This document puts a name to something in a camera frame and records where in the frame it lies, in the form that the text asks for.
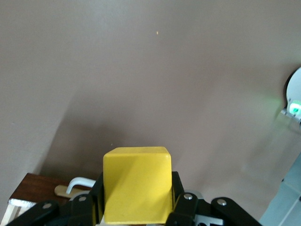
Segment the yellow sponge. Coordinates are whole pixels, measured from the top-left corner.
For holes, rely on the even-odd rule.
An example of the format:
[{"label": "yellow sponge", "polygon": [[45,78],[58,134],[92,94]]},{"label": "yellow sponge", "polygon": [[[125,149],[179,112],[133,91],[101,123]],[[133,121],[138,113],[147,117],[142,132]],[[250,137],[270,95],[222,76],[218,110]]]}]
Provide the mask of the yellow sponge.
[{"label": "yellow sponge", "polygon": [[120,147],[103,157],[107,224],[163,224],[172,211],[171,156],[164,147]]}]

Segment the yellow block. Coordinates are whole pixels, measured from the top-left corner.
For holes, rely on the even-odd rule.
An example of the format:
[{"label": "yellow block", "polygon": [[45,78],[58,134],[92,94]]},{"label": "yellow block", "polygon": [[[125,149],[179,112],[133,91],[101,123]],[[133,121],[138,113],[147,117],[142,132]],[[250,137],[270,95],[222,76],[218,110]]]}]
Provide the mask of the yellow block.
[{"label": "yellow block", "polygon": [[172,211],[171,156],[164,147],[120,147],[103,157],[107,224],[163,224]]}]

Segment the screw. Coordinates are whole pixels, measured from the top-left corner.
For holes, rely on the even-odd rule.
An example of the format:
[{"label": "screw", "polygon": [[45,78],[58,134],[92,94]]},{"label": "screw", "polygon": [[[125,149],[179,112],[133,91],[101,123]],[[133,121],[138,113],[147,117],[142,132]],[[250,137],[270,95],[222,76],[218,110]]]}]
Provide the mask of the screw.
[{"label": "screw", "polygon": [[217,200],[217,203],[218,203],[219,205],[221,205],[221,206],[227,205],[227,202],[226,202],[224,199],[218,199],[218,200]]},{"label": "screw", "polygon": [[188,200],[191,200],[193,197],[192,197],[191,194],[188,194],[188,193],[187,193],[187,194],[184,195],[184,198],[185,198],[185,199],[188,199]]},{"label": "screw", "polygon": [[82,197],[79,198],[79,201],[82,202],[82,201],[84,201],[84,200],[86,200],[86,199],[87,199],[87,198],[86,198],[85,196],[82,196]]},{"label": "screw", "polygon": [[44,206],[42,207],[43,209],[48,209],[50,208],[52,205],[51,203],[45,203]]}]

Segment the silver bolt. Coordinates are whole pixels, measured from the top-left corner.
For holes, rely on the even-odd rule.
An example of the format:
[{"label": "silver bolt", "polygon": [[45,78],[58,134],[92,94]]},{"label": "silver bolt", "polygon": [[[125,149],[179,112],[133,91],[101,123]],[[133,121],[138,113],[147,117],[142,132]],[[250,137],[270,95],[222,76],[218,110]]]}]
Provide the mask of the silver bolt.
[{"label": "silver bolt", "polygon": [[184,195],[184,198],[185,198],[185,199],[188,199],[188,200],[191,200],[193,197],[192,197],[191,194],[188,194],[188,193],[187,193],[187,194]]},{"label": "silver bolt", "polygon": [[219,205],[221,205],[221,206],[227,205],[227,202],[226,202],[224,199],[218,199],[218,200],[217,200],[217,203],[218,203]]},{"label": "silver bolt", "polygon": [[42,207],[43,209],[48,209],[50,208],[52,205],[51,203],[45,203],[44,206]]},{"label": "silver bolt", "polygon": [[82,202],[82,201],[84,201],[84,200],[86,200],[86,199],[87,199],[87,198],[86,198],[85,196],[82,196],[82,197],[79,198],[79,201]]}]

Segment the white curved handle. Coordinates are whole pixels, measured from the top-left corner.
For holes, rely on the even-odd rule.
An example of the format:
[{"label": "white curved handle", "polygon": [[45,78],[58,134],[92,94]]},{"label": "white curved handle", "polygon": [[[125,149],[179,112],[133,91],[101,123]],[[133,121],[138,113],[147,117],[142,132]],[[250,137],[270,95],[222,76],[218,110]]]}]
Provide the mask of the white curved handle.
[{"label": "white curved handle", "polygon": [[66,194],[70,194],[72,188],[75,185],[83,185],[86,187],[93,187],[94,184],[95,184],[95,180],[91,180],[88,178],[74,178],[70,181],[67,191],[66,191]]}]

